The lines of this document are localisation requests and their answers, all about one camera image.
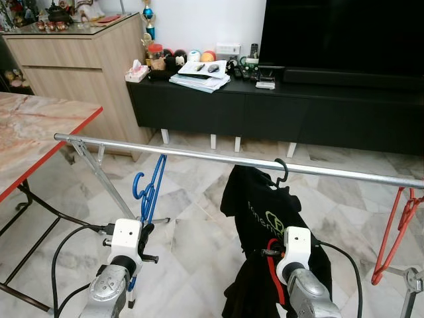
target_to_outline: white wall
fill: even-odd
[[[40,0],[48,7],[51,0]],[[126,12],[142,11],[141,0],[123,0]],[[262,38],[266,0],[151,0],[156,13],[156,43],[186,51],[214,50],[217,42],[239,42],[241,55]],[[107,12],[119,12],[119,0],[100,0]]]

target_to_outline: tissue box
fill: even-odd
[[[142,65],[141,69],[136,72],[133,71],[133,68],[130,68],[130,70],[125,74],[125,80],[131,81],[133,83],[140,83],[141,80],[147,75],[148,71],[149,70],[147,65]]]

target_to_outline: blue hanger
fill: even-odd
[[[160,189],[160,183],[162,182],[162,176],[164,174],[166,164],[166,155],[161,154],[158,163],[153,172],[152,181],[146,186],[146,189],[142,190],[140,193],[137,193],[138,181],[140,177],[144,177],[142,172],[139,172],[132,183],[132,195],[137,199],[141,199],[141,223],[144,224],[146,220],[148,223],[152,222],[154,207],[156,205],[156,200],[158,199],[158,193]],[[158,175],[159,167],[160,174],[159,179],[156,184],[156,189],[154,186],[154,182],[156,181],[156,176]]]

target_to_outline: black cable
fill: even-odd
[[[362,284],[360,282],[358,266],[356,266],[353,258],[349,254],[347,254],[344,250],[342,250],[341,248],[338,248],[337,246],[331,245],[331,244],[326,243],[326,242],[321,242],[320,240],[318,241],[318,244],[334,248],[337,252],[340,252],[343,255],[345,255],[350,260],[350,262],[352,263],[353,269],[355,271],[355,276],[356,276],[356,284],[358,285],[358,318],[361,318],[362,317]]]
[[[70,293],[67,298],[65,298],[65,300],[62,302],[62,304],[60,305],[59,309],[58,309],[58,316],[60,316],[60,314],[62,313],[62,310],[64,309],[64,307],[66,306],[66,303],[73,298],[73,296],[75,296],[77,293],[82,292],[83,290],[86,290],[88,287],[90,286],[90,284],[84,285],[80,288],[78,288],[77,290],[74,290],[72,293]]]
[[[63,245],[66,243],[66,241],[70,239],[70,237],[72,235],[80,232],[81,230],[92,229],[92,230],[95,230],[95,231],[100,231],[102,228],[103,227],[100,227],[100,226],[97,226],[97,225],[84,225],[82,227],[78,227],[77,229],[73,230],[66,238],[64,238],[63,241],[59,244],[58,248],[56,249],[56,252],[54,253],[53,261],[52,261],[52,289],[53,289],[54,318],[59,318],[59,314],[60,314],[59,309],[58,309],[58,290],[57,290],[57,287],[56,287],[56,261],[58,259],[60,249],[63,247]]]

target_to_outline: marble floor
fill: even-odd
[[[160,133],[151,144],[162,145]],[[288,148],[286,142],[242,140],[237,154],[233,152],[234,139],[221,136],[216,150],[209,145],[208,135],[170,131],[168,146],[173,148],[267,160],[284,159]],[[29,178],[33,192],[60,211],[92,224],[123,217],[81,158],[71,150],[63,153],[57,153]],[[105,156],[103,169],[134,214],[140,211],[140,203],[131,194],[134,175],[143,171],[150,180],[157,159],[158,155],[142,154],[134,163],[129,157]],[[286,161],[405,178],[424,176],[422,158],[363,150],[298,144],[293,158]],[[158,255],[160,260],[158,264],[143,266],[137,280],[135,307],[124,309],[121,317],[221,316],[223,291],[233,282],[244,261],[234,219],[219,211],[231,169],[228,164],[168,157],[155,218],[170,217],[171,221],[156,226],[146,248],[147,253]],[[268,172],[274,180],[278,176],[275,171]],[[345,249],[358,264],[360,260],[376,260],[396,187],[300,174],[290,174],[287,184],[291,193],[300,198],[301,215],[319,239]],[[19,191],[14,191],[0,203],[0,225],[13,216],[15,205],[24,200]],[[53,220],[49,212],[35,203],[0,238],[1,281]],[[51,259],[58,243],[74,228],[74,224],[60,221],[11,287],[52,305]],[[102,246],[103,239],[91,231],[82,231],[62,249],[57,266],[60,302],[71,291],[92,281],[105,262],[109,250]],[[354,272],[344,256],[331,249],[326,251],[332,262],[334,301],[344,318],[354,318],[358,297]],[[424,268],[424,206],[413,218],[392,264],[401,269]],[[371,273],[370,265],[360,266],[363,317],[399,317],[405,294],[403,278],[386,273],[380,284],[373,286]],[[85,302],[82,292],[69,302],[61,317],[78,317]],[[0,317],[30,316],[49,315],[0,291]],[[412,317],[424,318],[424,293],[417,296]]]

